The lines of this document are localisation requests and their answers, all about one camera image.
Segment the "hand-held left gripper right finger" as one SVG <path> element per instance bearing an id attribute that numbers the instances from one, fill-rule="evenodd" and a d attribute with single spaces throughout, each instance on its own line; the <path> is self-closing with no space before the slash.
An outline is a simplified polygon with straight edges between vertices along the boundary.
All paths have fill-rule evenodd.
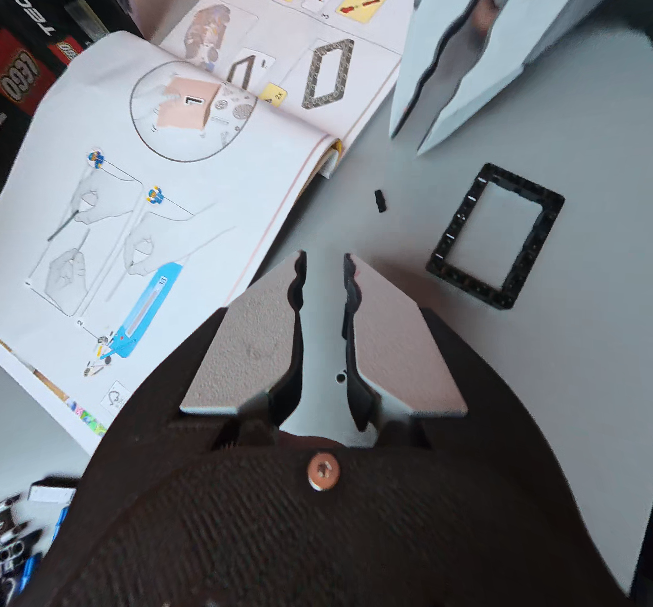
<path id="1" fill-rule="evenodd" d="M 347 402 L 356 428 L 464 417 L 468 406 L 418 304 L 358 256 L 344 256 Z"/>

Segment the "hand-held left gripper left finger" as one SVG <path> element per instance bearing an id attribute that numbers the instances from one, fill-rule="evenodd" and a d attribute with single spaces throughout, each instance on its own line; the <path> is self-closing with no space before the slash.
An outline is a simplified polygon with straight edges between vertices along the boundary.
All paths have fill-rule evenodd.
<path id="1" fill-rule="evenodd" d="M 183 413 L 257 415 L 279 427 L 295 411 L 302 394 L 306 263 L 306 252 L 294 252 L 228 306 L 181 402 Z"/>

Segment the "black rectangular lego frame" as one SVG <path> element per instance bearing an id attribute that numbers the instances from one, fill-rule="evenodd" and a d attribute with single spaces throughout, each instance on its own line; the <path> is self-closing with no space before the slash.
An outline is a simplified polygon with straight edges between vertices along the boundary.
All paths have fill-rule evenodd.
<path id="1" fill-rule="evenodd" d="M 500 288 L 479 280 L 452 265 L 447 259 L 468 223 L 474 208 L 477 207 L 482 194 L 491 184 L 540 207 L 540 213 Z M 564 196 L 531 180 L 492 163 L 484 164 L 431 253 L 426 263 L 426 271 L 494 309 L 512 309 L 534 268 L 535 262 L 565 201 Z"/>

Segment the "lego instruction booklet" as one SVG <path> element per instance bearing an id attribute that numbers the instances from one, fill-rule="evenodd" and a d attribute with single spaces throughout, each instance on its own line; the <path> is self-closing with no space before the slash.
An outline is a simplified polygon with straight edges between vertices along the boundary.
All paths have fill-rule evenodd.
<path id="1" fill-rule="evenodd" d="M 46 93 L 1 192 L 1 366 L 92 455 L 398 78 L 414 0 L 196 0 Z"/>

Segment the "pile of loose lego pieces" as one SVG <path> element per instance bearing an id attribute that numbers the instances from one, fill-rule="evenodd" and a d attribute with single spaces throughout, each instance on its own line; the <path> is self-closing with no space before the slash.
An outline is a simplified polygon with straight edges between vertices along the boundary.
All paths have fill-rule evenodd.
<path id="1" fill-rule="evenodd" d="M 59 535 L 79 478 L 50 475 L 1 499 L 1 605 L 14 606 Z"/>

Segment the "black lego set box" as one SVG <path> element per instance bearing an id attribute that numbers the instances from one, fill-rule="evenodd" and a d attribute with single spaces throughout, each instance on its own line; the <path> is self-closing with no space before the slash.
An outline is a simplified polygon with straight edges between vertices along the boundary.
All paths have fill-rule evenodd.
<path id="1" fill-rule="evenodd" d="M 142 35 L 130 0 L 1 0 L 1 187 L 47 91 L 116 31 Z"/>

